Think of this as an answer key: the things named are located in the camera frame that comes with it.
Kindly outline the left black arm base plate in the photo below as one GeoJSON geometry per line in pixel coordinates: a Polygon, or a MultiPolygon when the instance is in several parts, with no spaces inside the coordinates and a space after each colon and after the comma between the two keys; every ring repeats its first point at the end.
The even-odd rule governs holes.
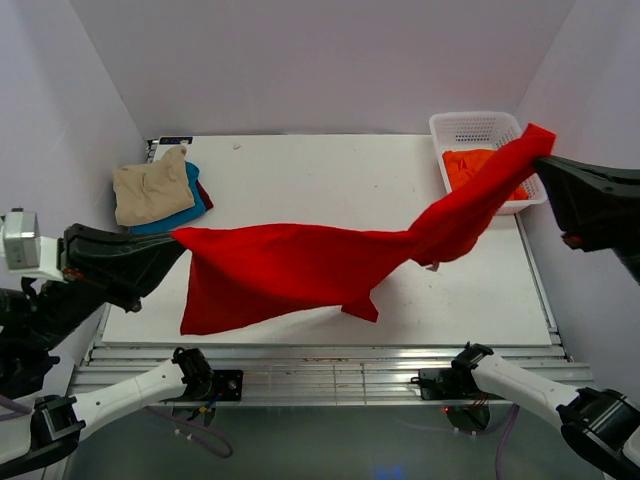
{"type": "Polygon", "coordinates": [[[214,370],[205,382],[206,402],[240,401],[243,392],[244,372],[242,370],[214,370]]]}

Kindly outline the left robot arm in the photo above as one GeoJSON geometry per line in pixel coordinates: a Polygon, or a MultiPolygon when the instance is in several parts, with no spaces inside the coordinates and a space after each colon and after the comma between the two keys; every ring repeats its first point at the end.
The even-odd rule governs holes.
{"type": "Polygon", "coordinates": [[[53,350],[106,304],[137,312],[184,253],[169,234],[128,235],[80,224],[59,239],[35,220],[1,219],[1,260],[21,276],[1,291],[1,476],[52,465],[106,425],[158,401],[203,398],[212,372],[197,349],[93,392],[46,395],[53,350]]]}

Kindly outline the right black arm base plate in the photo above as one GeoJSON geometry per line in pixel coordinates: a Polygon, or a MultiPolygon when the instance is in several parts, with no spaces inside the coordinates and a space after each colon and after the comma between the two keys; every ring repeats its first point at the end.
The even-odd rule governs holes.
{"type": "Polygon", "coordinates": [[[497,400],[500,396],[482,391],[470,373],[453,368],[423,368],[410,380],[423,400],[497,400]]]}

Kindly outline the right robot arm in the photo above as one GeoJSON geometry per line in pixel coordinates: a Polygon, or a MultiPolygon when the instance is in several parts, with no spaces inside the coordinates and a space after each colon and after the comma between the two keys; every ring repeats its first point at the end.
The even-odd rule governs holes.
{"type": "MultiPolygon", "coordinates": [[[[539,158],[534,166],[564,243],[583,252],[610,250],[637,279],[639,172],[556,156],[539,158]]],[[[553,382],[481,344],[466,345],[451,367],[466,389],[496,395],[546,421],[610,477],[638,478],[639,408],[627,396],[553,382]]]]}

